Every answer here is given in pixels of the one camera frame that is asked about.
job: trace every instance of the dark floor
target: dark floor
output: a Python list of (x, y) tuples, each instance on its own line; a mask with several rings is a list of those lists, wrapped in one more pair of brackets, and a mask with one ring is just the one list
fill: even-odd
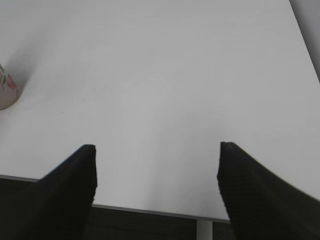
[[(33, 182), (0, 178), (0, 196)], [(92, 207), (82, 240), (196, 240), (194, 219)], [(230, 224), (213, 223), (214, 240), (235, 240)]]

